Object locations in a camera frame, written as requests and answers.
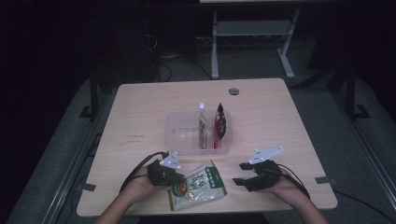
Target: background desk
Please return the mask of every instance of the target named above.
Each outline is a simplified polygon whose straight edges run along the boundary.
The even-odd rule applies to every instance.
[[[239,95],[228,93],[230,88]],[[172,212],[164,190],[133,205],[127,215],[207,214],[261,212],[291,209],[271,194],[248,192],[232,181],[233,177],[252,177],[238,164],[247,162],[256,147],[279,147],[275,157],[289,166],[304,182],[319,208],[334,208],[337,201],[330,184],[316,183],[325,176],[304,125],[282,79],[246,79],[158,84],[123,85],[109,115],[101,144],[87,179],[94,191],[84,190],[79,205],[80,216],[99,216],[118,195],[126,176],[147,155],[166,151],[163,139],[165,117],[173,111],[198,110],[200,102],[207,109],[219,103],[230,111],[233,144],[226,155],[180,157],[180,173],[213,160],[224,181],[228,195],[214,202]]]

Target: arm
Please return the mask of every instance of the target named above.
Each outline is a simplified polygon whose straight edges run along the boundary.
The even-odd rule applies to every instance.
[[[138,175],[146,175],[147,167],[142,167],[137,173]],[[101,216],[95,221],[95,224],[100,223],[119,223],[124,213],[134,203],[137,203],[153,192],[155,189],[161,187],[155,187],[149,181],[147,176],[141,176],[133,179],[125,189],[116,197],[116,199],[110,204],[110,206],[103,212]]]
[[[285,175],[290,175],[285,170],[281,169]],[[297,187],[290,183],[285,177],[280,177],[280,180],[269,189],[262,189],[262,192],[273,193],[277,198],[293,207],[303,218],[306,224],[327,224],[326,218],[321,214],[318,208],[307,198]]]

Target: plastic container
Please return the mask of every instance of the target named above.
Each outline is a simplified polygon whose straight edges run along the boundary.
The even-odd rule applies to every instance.
[[[179,156],[226,154],[233,143],[233,125],[230,112],[224,110],[227,131],[221,139],[221,148],[214,148],[214,121],[216,110],[205,110],[205,117],[210,123],[207,130],[207,148],[199,147],[199,111],[172,112],[166,116],[165,144],[170,152],[177,151]]]

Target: wooden tabletop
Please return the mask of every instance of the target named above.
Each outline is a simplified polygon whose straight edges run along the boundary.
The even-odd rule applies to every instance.
[[[240,93],[231,95],[230,88]],[[228,195],[210,203],[171,211],[166,190],[134,204],[130,216],[262,212],[291,209],[271,194],[248,192],[233,178],[250,178],[239,163],[248,162],[254,148],[283,147],[272,158],[288,166],[304,182],[318,208],[337,205],[330,184],[317,184],[325,176],[289,91],[280,78],[213,80],[122,85],[111,109],[87,184],[78,204],[83,217],[99,216],[118,195],[126,176],[152,153],[167,151],[164,142],[166,115],[198,110],[199,103],[216,110],[219,103],[231,114],[233,143],[225,155],[180,156],[179,173],[186,175],[202,161],[219,169]]]

